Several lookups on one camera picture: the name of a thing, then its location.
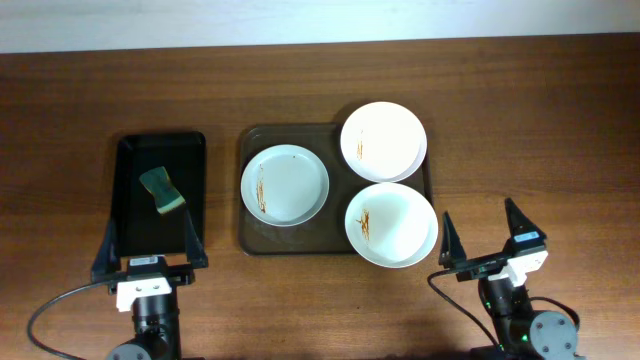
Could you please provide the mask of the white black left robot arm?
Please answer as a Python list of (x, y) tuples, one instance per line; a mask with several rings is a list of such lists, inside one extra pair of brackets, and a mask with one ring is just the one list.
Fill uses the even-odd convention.
[(195, 282), (195, 271), (208, 266), (208, 257), (189, 211), (182, 212), (185, 264), (170, 265), (162, 255), (132, 258), (121, 270), (116, 225), (109, 221), (91, 267), (91, 281), (116, 296), (120, 312), (131, 312), (134, 336), (116, 346), (107, 360), (180, 360), (181, 333), (178, 288)]

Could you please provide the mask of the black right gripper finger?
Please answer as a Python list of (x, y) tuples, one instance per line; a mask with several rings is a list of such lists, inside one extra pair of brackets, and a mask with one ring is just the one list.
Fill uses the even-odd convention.
[(459, 266), (467, 260), (466, 253), (448, 212), (443, 214), (443, 237), (439, 256), (441, 266)]
[(529, 220), (511, 198), (505, 199), (505, 211), (511, 239), (516, 243), (538, 238), (535, 224)]

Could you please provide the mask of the green yellow sponge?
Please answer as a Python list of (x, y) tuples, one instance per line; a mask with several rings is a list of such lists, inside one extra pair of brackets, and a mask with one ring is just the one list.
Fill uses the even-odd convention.
[(139, 176), (139, 181), (153, 197), (160, 215), (168, 214), (186, 204), (185, 198), (173, 185), (164, 166), (144, 172)]

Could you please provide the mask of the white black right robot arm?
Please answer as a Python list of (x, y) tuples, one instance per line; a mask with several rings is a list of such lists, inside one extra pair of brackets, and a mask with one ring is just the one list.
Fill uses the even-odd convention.
[(451, 217), (443, 214), (443, 240), (439, 255), (441, 271), (428, 277), (433, 280), (453, 275), (459, 282), (475, 281), (478, 296), (495, 332), (436, 290), (445, 301), (471, 319), (488, 336), (490, 344), (469, 351), (471, 359), (578, 359), (580, 317), (572, 308), (548, 297), (542, 300), (559, 311), (536, 310), (536, 300), (525, 286), (527, 275), (539, 270), (548, 257), (547, 235), (519, 209), (515, 202), (504, 201), (510, 237), (497, 253), (469, 259)]

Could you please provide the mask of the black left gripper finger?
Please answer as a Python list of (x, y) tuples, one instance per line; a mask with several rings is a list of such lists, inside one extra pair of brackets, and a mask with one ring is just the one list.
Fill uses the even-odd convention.
[(113, 274), (121, 269), (118, 254), (117, 226), (113, 219), (107, 222), (104, 239), (91, 267), (92, 274)]
[(184, 212), (184, 229), (187, 261), (194, 269), (207, 268), (208, 256), (206, 255), (204, 246), (195, 231), (195, 227), (188, 210)]

